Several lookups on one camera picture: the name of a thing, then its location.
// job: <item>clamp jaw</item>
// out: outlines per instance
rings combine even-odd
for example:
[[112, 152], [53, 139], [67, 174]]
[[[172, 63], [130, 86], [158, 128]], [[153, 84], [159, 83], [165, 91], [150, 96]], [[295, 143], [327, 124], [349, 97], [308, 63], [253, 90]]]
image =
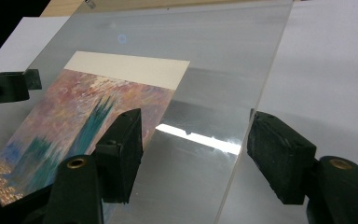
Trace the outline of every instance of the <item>clamp jaw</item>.
[[0, 104], [28, 100], [28, 90], [42, 90], [37, 69], [0, 73]]
[[305, 196], [309, 198], [310, 224], [358, 224], [356, 163], [334, 156], [316, 160], [314, 144], [280, 119], [259, 111], [247, 148], [283, 204], [302, 204]]

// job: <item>dark background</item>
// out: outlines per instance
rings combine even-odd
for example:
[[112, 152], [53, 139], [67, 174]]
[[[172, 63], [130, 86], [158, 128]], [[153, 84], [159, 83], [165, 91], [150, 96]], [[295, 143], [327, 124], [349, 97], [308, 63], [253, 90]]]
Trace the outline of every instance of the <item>dark background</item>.
[[49, 1], [50, 0], [0, 0], [0, 48], [19, 24], [22, 17], [39, 17]]

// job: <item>colorful painting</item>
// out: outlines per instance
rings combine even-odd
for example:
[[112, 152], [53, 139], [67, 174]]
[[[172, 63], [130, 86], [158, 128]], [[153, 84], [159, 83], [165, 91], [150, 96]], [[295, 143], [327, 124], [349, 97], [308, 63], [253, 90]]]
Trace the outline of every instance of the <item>colorful painting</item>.
[[0, 154], [0, 199], [18, 200], [54, 181], [58, 164], [90, 154], [117, 116], [141, 108], [144, 148], [174, 90], [63, 69]]

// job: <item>metal screw hole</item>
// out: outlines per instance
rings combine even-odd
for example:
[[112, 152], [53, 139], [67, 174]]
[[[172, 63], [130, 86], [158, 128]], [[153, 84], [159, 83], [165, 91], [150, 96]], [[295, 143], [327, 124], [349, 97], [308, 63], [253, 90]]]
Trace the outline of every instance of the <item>metal screw hole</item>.
[[341, 170], [350, 170], [352, 168], [349, 163], [340, 159], [331, 159], [330, 164]]
[[77, 169], [86, 165], [86, 160], [82, 158], [73, 159], [71, 161], [68, 161], [66, 165], [68, 166], [69, 169]]

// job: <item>cream paper border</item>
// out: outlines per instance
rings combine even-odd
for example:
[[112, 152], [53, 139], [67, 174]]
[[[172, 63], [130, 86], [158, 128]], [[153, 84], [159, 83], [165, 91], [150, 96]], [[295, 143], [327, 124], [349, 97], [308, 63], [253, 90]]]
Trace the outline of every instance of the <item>cream paper border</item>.
[[176, 90], [189, 64], [189, 61], [77, 51], [64, 68]]

